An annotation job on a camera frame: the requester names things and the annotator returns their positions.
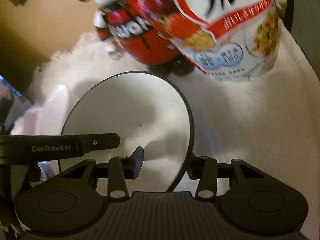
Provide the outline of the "white plate with dark rim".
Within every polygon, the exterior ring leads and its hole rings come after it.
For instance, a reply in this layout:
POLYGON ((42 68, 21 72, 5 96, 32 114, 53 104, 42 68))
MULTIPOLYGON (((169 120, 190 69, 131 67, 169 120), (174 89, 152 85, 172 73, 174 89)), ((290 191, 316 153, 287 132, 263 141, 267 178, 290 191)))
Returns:
POLYGON ((180 89, 143 71, 114 75, 92 87, 73 107, 61 133, 119 135, 117 148, 84 155, 99 164, 144 148, 140 174, 127 182, 129 192, 173 191, 185 173, 195 137, 193 114, 180 89))

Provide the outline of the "pink plastic tray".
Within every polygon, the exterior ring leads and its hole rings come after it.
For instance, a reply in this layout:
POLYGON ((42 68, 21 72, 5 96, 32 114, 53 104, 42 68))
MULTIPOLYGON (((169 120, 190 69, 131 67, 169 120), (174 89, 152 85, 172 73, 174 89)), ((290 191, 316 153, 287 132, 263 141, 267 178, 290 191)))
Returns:
POLYGON ((39 135, 42 107, 31 107, 14 123, 10 135, 39 135))

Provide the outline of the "white plastic bowl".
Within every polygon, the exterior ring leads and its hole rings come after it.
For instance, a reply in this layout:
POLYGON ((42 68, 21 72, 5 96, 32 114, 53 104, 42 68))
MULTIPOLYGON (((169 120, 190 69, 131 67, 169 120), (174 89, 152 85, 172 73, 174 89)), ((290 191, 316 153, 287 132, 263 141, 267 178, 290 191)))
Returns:
POLYGON ((60 135, 69 107, 69 91, 57 85, 46 98, 37 120, 37 135, 60 135))

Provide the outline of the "white fringed cloth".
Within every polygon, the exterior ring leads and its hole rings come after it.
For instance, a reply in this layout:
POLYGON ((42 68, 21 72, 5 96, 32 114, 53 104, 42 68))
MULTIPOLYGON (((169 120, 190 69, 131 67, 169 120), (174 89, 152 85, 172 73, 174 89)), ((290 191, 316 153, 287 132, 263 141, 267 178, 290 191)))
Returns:
MULTIPOLYGON (((234 158, 300 191, 309 204, 302 233, 319 239, 319 80, 283 24, 274 68, 244 82, 220 82, 198 70, 170 80, 183 92, 195 121, 195 154, 234 158)), ((112 75, 145 66, 128 56, 112 60, 97 35, 82 35, 34 71, 27 94, 41 104, 65 85, 70 106, 112 75)))

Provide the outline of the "red white robot figure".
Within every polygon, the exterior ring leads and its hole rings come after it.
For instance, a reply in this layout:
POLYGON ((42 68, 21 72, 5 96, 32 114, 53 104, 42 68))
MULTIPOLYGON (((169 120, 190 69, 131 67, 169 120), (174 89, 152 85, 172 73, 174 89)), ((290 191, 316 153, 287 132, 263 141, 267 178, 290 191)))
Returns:
POLYGON ((111 57, 127 53, 162 77, 170 73, 185 76, 194 70, 180 51, 124 0, 93 1, 100 6, 93 18, 95 31, 109 44, 111 57))

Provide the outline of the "red granola cereal bag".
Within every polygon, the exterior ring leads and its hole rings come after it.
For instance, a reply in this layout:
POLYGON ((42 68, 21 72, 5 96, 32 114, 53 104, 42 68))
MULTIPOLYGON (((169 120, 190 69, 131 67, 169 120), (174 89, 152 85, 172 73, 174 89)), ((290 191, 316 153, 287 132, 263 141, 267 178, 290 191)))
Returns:
POLYGON ((268 72, 277 58, 274 0, 124 0, 200 71, 243 81, 268 72))

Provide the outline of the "dark computer case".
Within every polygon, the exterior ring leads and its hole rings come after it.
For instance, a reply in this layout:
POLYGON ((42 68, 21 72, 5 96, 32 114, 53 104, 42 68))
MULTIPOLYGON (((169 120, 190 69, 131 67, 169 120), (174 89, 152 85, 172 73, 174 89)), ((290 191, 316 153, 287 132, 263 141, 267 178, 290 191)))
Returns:
POLYGON ((319 76, 319 0, 287 0, 285 27, 319 76))

